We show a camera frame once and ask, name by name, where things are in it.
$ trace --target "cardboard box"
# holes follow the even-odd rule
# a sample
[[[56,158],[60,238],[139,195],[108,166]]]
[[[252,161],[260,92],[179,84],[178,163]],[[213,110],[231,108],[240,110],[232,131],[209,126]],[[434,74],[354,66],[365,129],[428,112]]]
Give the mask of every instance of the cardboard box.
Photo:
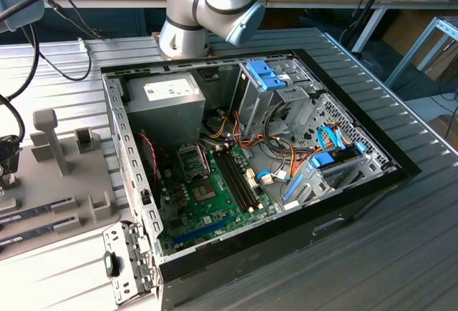
[[[447,133],[447,129],[449,128],[450,118],[452,117],[451,114],[443,114],[431,120],[428,124],[432,127],[438,134],[441,136],[445,136]],[[458,149],[458,114],[455,115],[452,127],[450,128],[449,135],[446,138],[446,141],[454,147]]]

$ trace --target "white label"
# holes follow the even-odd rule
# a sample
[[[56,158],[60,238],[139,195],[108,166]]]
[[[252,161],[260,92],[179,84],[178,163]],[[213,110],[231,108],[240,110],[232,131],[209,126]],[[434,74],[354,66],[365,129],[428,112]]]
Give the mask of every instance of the white label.
[[[5,218],[5,219],[2,219],[0,220],[0,224],[4,224],[4,223],[8,223],[12,220],[18,220],[18,219],[21,219],[22,216],[20,214],[18,214],[17,216],[13,216],[13,217],[10,217],[10,218]]]
[[[154,82],[152,84],[146,84],[143,88],[145,88],[148,100],[151,102],[162,99],[183,97],[185,95],[195,93],[186,79]]]
[[[277,75],[280,80],[289,80],[289,76],[287,74]]]
[[[3,241],[3,242],[0,242],[0,247],[2,247],[4,245],[9,245],[10,243],[18,242],[20,240],[22,240],[21,236],[18,236],[18,237],[15,237],[15,238],[11,238],[10,240],[6,240],[6,241]]]

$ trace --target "yellow wire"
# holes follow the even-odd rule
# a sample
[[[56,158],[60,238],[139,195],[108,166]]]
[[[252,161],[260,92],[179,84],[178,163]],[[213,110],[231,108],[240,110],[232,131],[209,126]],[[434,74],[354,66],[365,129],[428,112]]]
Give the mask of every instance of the yellow wire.
[[[221,128],[219,129],[219,131],[215,134],[212,134],[210,136],[210,138],[218,138],[219,136],[221,136],[221,134],[223,133],[224,131],[224,125],[226,124],[228,118],[227,117],[224,117],[224,120],[223,120],[223,123],[221,124]]]

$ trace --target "blue pcie slot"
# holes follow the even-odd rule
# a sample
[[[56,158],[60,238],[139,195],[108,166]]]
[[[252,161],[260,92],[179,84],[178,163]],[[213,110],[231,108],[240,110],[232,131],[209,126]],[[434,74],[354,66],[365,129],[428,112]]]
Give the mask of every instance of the blue pcie slot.
[[[205,235],[205,234],[207,234],[209,232],[213,232],[215,230],[221,229],[224,226],[224,224],[229,222],[232,218],[233,218],[233,216],[227,216],[226,218],[223,218],[219,222],[216,222],[214,224],[208,225],[206,227],[201,227],[200,229],[194,230],[194,231],[189,232],[189,233],[187,233],[185,235],[181,235],[181,236],[175,237],[175,238],[172,239],[172,243],[174,245],[176,245],[177,243],[182,243],[182,242],[184,243],[184,242],[187,242],[189,240],[192,240],[193,238],[196,238],[196,237]]]

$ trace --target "side panel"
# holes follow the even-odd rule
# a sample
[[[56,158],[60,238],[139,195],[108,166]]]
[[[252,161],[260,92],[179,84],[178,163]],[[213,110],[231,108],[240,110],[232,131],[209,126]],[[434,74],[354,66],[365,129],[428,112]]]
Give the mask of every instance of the side panel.
[[[382,194],[358,199],[344,207],[306,222],[292,230],[214,262],[200,270],[164,284],[162,310],[171,310],[216,287],[229,285],[296,250],[313,245],[352,220],[365,205]]]

